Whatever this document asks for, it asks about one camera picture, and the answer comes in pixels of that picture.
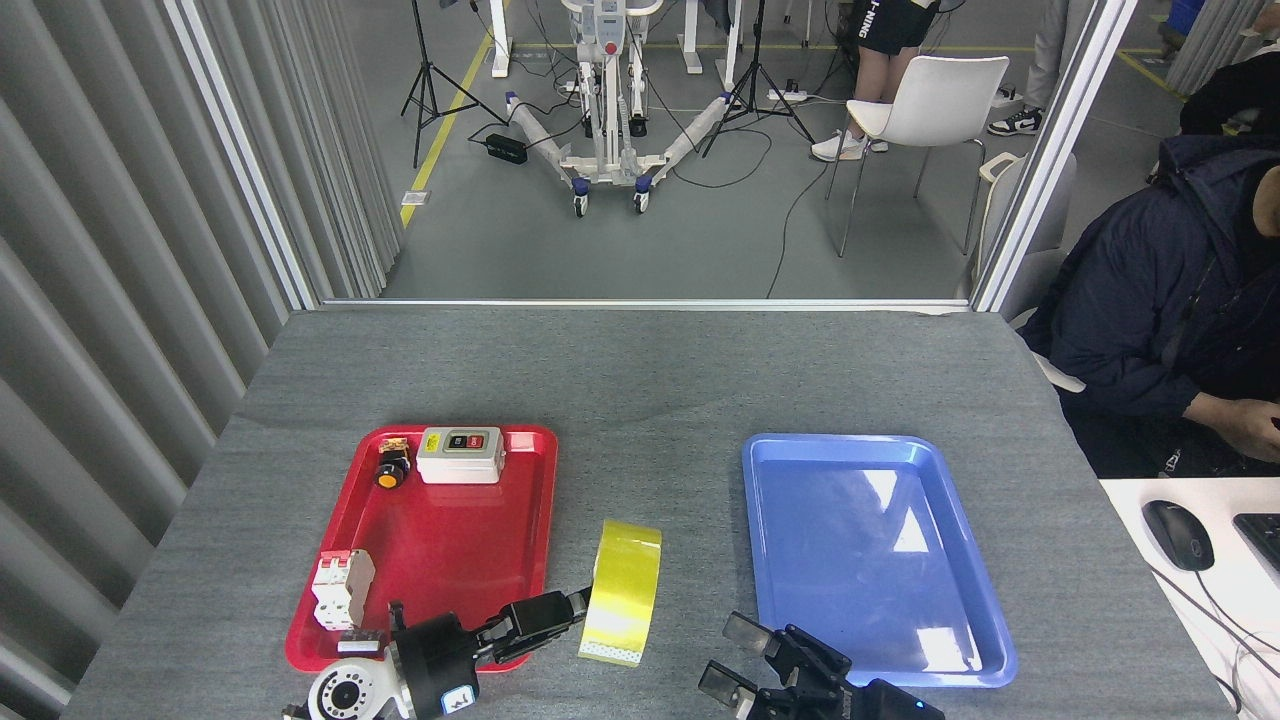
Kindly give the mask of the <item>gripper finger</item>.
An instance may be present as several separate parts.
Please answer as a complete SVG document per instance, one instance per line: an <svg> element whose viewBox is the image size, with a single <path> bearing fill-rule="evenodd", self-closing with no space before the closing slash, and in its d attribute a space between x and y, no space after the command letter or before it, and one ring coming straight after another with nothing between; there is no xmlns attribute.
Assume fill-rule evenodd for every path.
<svg viewBox="0 0 1280 720"><path fill-rule="evenodd" d="M741 612L731 612L723 635L746 653L763 657L785 687L801 682L837 685L852 666L846 655L794 624L771 629Z"/></svg>
<svg viewBox="0 0 1280 720"><path fill-rule="evenodd" d="M567 626L520 630L515 626L476 629L476 667L509 664L563 635Z"/></svg>
<svg viewBox="0 0 1280 720"><path fill-rule="evenodd" d="M730 710L733 719L850 719L851 691L800 685L760 688L710 660L698 689Z"/></svg>
<svg viewBox="0 0 1280 720"><path fill-rule="evenodd" d="M593 588L559 591L503 606L479 630L481 643L547 643L585 619Z"/></svg>

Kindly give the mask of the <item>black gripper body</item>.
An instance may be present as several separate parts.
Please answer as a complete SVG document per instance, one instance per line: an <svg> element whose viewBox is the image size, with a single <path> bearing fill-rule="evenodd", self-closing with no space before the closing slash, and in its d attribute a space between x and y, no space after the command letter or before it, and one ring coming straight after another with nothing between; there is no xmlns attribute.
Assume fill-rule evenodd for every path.
<svg viewBox="0 0 1280 720"><path fill-rule="evenodd" d="M845 682L845 691L846 719L946 719L936 706L879 678L865 685Z"/></svg>
<svg viewBox="0 0 1280 720"><path fill-rule="evenodd" d="M399 682L397 702L407 719L436 719L474 706L479 630L466 629L454 612L412 626L402 612L389 612L387 657Z"/></svg>

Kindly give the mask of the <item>person's hand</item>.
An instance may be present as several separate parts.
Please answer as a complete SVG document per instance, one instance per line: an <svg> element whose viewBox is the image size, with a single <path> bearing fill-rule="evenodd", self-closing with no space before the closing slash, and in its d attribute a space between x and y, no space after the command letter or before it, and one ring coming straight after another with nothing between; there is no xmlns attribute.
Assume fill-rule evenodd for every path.
<svg viewBox="0 0 1280 720"><path fill-rule="evenodd" d="M1220 398L1198 393L1184 416L1215 430L1234 450L1266 462L1279 462L1279 405L1256 398Z"/></svg>

